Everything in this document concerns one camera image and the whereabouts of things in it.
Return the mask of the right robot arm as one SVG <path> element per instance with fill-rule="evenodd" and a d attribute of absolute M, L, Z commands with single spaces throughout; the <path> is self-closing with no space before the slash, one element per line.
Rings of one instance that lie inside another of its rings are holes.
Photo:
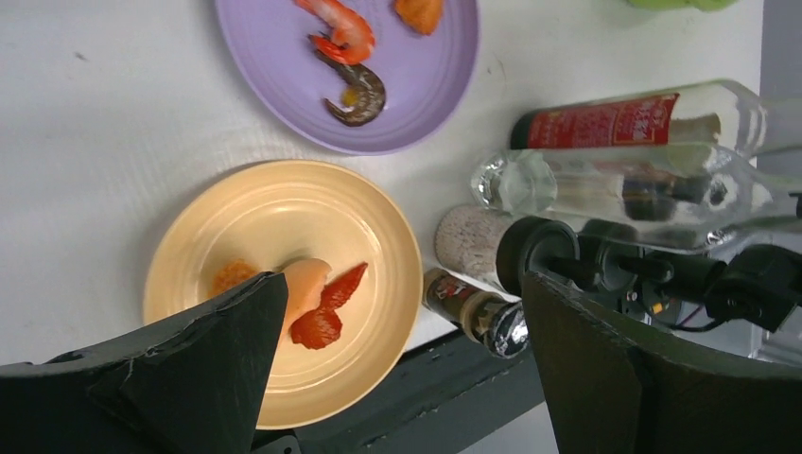
<path fill-rule="evenodd" d="M 654 252 L 621 258 L 619 267 L 636 275 L 636 302 L 650 317 L 657 306 L 675 301 L 699 305 L 711 320 L 662 323 L 674 331 L 702 333 L 745 320 L 774 333 L 801 306 L 801 254 L 776 245 L 749 245 L 727 263 Z"/>

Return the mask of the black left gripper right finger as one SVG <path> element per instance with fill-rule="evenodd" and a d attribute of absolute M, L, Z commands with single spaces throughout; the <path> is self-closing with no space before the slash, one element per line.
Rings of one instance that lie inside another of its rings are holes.
<path fill-rule="evenodd" d="M 801 371 L 662 332 L 547 276 L 522 303 L 563 453 L 797 453 Z"/>

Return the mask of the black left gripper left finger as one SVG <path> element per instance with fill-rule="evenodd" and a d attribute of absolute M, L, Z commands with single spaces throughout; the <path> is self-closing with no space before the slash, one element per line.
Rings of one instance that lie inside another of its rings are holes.
<path fill-rule="evenodd" d="M 246 453 L 288 285 L 262 272 L 218 297 L 41 364 L 1 369 L 5 453 Z"/>

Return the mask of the clear glass oil bottle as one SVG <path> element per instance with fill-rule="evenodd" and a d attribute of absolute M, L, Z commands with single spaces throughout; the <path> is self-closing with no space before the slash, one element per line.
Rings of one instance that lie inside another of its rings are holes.
<path fill-rule="evenodd" d="M 582 236 L 702 253 L 801 222 L 801 180 L 721 146 L 507 149 L 474 171 L 476 201 L 561 220 Z"/>

